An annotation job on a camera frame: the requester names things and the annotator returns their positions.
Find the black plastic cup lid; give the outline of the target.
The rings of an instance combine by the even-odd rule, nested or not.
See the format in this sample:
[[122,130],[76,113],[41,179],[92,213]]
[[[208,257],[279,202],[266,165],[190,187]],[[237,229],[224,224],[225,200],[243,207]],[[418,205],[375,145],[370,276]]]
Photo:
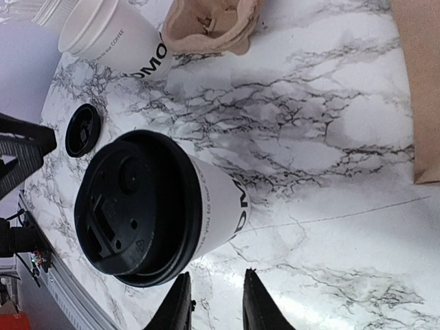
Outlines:
[[65,134],[65,150],[68,156],[82,157],[96,146],[101,132],[101,117],[91,104],[82,104],[67,126]]

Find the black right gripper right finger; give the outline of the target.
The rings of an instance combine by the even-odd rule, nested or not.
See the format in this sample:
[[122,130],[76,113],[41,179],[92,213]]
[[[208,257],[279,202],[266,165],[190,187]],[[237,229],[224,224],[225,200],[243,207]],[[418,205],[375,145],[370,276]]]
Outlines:
[[245,272],[243,328],[295,330],[281,313],[254,269],[247,269]]

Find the white paper cups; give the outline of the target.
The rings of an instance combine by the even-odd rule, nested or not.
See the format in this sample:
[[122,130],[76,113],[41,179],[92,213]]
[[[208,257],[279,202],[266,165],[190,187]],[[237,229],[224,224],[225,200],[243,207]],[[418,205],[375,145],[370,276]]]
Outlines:
[[144,80],[165,77],[172,61],[160,32],[128,1],[79,1],[58,49]]

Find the single white paper cup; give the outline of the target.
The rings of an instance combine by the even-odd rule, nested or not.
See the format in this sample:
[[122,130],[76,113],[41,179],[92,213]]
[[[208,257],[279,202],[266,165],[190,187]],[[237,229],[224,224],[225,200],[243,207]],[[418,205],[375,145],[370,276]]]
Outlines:
[[212,164],[191,156],[199,180],[202,221],[193,260],[233,239],[250,218],[251,202],[245,186]]

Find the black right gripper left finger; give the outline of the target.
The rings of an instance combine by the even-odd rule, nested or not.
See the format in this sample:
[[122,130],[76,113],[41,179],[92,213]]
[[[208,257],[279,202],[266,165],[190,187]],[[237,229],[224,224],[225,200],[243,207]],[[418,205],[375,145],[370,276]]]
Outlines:
[[144,330],[189,330],[192,329],[192,312],[195,302],[191,297],[190,274],[180,274],[151,321]]

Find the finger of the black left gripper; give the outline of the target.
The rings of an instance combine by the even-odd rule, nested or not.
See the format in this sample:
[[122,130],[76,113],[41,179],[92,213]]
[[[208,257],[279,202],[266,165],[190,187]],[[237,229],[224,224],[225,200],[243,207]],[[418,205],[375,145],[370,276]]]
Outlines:
[[44,164],[57,147],[54,130],[1,114],[1,198],[4,198]]

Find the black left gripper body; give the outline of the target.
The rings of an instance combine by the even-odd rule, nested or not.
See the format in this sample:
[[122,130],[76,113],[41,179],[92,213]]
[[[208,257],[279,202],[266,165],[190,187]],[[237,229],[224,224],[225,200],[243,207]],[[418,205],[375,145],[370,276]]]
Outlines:
[[10,258],[15,254],[34,252],[38,249],[38,232],[35,227],[11,227],[1,218],[0,257]]

